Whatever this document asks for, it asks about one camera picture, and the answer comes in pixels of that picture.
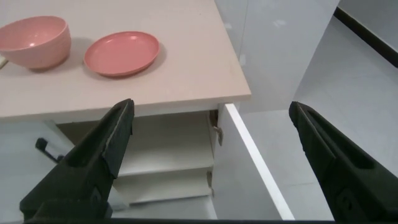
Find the beige countertop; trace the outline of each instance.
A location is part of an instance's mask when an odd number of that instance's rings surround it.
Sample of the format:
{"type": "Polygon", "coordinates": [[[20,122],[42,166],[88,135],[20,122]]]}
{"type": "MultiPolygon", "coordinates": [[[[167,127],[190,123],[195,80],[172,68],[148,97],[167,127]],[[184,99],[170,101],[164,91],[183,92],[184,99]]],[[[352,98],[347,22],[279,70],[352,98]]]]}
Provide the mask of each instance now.
{"type": "Polygon", "coordinates": [[[246,100],[251,94],[213,0],[0,2],[0,26],[38,15],[60,16],[68,22],[70,57],[42,73],[13,63],[3,67],[0,121],[95,119],[126,98],[134,100],[141,116],[167,108],[200,110],[246,100]],[[161,50],[154,64],[117,80],[88,71],[85,50],[102,36],[125,30],[158,38],[161,50]]]}

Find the pink bowl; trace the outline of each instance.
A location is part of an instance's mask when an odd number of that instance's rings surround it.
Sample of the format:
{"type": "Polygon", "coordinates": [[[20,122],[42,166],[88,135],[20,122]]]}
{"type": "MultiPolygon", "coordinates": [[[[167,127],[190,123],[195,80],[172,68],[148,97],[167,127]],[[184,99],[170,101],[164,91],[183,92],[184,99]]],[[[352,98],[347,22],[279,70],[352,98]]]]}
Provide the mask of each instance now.
{"type": "Polygon", "coordinates": [[[100,75],[132,75],[151,65],[159,53],[159,42],[138,31],[119,32],[97,40],[85,54],[87,67],[100,75]]]}
{"type": "Polygon", "coordinates": [[[22,19],[0,28],[0,54],[26,68],[49,68],[69,55],[67,22],[55,16],[22,19]]]}

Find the black baseboard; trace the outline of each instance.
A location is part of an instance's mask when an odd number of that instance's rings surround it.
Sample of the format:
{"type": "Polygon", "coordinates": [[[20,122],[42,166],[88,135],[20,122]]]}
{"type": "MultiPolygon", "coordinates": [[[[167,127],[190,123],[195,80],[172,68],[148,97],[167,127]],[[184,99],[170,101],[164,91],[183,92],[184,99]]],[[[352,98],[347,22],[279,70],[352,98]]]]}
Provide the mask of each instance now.
{"type": "Polygon", "coordinates": [[[392,47],[388,46],[380,38],[370,32],[365,26],[362,26],[358,21],[352,18],[345,11],[339,7],[336,8],[333,14],[338,20],[340,20],[345,26],[350,28],[358,37],[363,39],[369,46],[389,61],[393,66],[398,68],[398,52],[392,47]]]}

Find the pink plate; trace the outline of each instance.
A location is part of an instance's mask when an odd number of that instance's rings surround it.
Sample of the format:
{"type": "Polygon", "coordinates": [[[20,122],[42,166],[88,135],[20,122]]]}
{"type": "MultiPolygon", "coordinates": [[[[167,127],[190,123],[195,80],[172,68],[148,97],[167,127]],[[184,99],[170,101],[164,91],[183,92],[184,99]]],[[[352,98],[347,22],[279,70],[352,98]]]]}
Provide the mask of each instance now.
{"type": "Polygon", "coordinates": [[[132,75],[149,67],[159,53],[157,39],[144,32],[120,32],[97,40],[85,54],[93,72],[108,77],[132,75]]]}

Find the white wall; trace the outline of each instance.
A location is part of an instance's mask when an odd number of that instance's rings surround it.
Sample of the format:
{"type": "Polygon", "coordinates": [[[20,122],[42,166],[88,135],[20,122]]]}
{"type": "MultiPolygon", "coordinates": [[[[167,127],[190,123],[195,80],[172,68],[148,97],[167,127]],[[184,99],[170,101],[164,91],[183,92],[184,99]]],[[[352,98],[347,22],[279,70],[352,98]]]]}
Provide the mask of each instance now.
{"type": "Polygon", "coordinates": [[[240,113],[289,107],[338,1],[216,0],[252,91],[240,113]]]}
{"type": "Polygon", "coordinates": [[[341,0],[338,6],[398,51],[397,0],[341,0]]]}
{"type": "Polygon", "coordinates": [[[238,57],[241,52],[248,0],[216,0],[216,5],[238,57]]]}

